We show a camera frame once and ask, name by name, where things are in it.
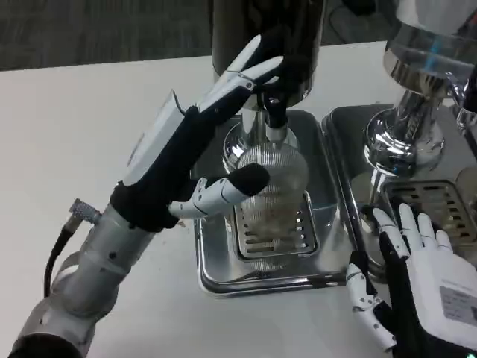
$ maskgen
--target black cable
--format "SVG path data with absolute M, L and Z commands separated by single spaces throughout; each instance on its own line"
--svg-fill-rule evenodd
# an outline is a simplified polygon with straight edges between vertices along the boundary
M 57 238 L 57 241 L 54 243 L 53 248 L 51 249 L 50 257 L 48 258 L 48 262 L 46 263 L 45 267 L 45 276 L 43 278 L 43 297 L 47 298 L 50 295 L 50 287 L 51 287 L 51 274 L 53 273 L 54 263 L 56 262 L 57 258 L 60 256 L 61 251 L 65 248 L 68 241 L 71 239 L 75 232 L 71 232 L 63 226 L 61 229 L 61 233 Z
M 329 25 L 329 28 L 331 28 L 331 31 L 333 31 L 333 33 L 335 34 L 335 36 L 343 43 L 343 44 L 347 44 L 348 42 L 341 36 L 341 34 L 338 32 L 338 30 L 336 30 L 335 26 L 333 25 L 333 16 L 335 15 L 336 11 L 343 8 L 344 5 L 338 5 L 337 7 L 335 7 L 333 10 L 331 10 L 328 14 L 328 25 Z

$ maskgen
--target gray carpet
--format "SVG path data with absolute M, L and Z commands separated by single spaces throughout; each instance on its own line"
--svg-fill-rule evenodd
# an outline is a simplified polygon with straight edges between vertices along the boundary
M 341 0 L 324 45 L 385 40 L 381 14 L 358 18 Z M 0 0 L 0 70 L 210 54 L 207 0 Z

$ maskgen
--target robotic hand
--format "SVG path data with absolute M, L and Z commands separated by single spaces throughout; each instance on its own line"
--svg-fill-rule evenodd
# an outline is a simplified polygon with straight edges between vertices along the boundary
M 294 74 L 300 82 L 300 60 L 270 56 L 281 35 L 273 30 L 252 39 L 206 96 L 188 110 L 180 108 L 172 93 L 139 141 L 102 214 L 75 203 L 48 261 L 45 298 L 25 323 L 10 357 L 86 356 L 96 323 L 111 311 L 119 284 L 157 233 L 179 219 L 224 212 L 267 186 L 269 174 L 257 164 L 225 178 L 191 180 L 189 173 L 215 129 L 251 95 L 290 84 L 281 81 L 284 75 Z M 94 226 L 50 286 L 54 261 L 83 220 Z
M 359 321 L 394 357 L 477 357 L 476 269 L 426 214 L 416 224 L 407 204 L 399 205 L 399 228 L 380 209 L 369 216 L 379 226 L 392 309 L 368 277 L 366 255 L 355 251 L 347 287 Z

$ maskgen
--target clear ribbed glass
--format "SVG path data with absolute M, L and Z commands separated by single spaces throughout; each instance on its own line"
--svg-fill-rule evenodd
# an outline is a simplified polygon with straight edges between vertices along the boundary
M 309 170 L 303 155 L 294 147 L 263 143 L 246 151 L 238 162 L 264 166 L 270 183 L 241 205 L 248 230 L 261 237 L 290 236 L 296 231 L 297 211 L 308 185 Z

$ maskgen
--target metal drip tray grate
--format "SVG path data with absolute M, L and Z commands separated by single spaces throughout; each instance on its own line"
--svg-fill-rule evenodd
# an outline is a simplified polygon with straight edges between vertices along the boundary
M 297 213 L 295 231 L 285 237 L 258 237 L 247 229 L 241 209 L 234 209 L 238 249 L 245 259 L 262 259 L 289 254 L 310 254 L 318 246 L 315 226 L 311 219 L 310 206 L 305 194 Z
M 454 184 L 446 180 L 390 182 L 384 185 L 385 200 L 402 198 L 419 207 L 448 234 L 452 245 L 475 242 L 477 233 Z

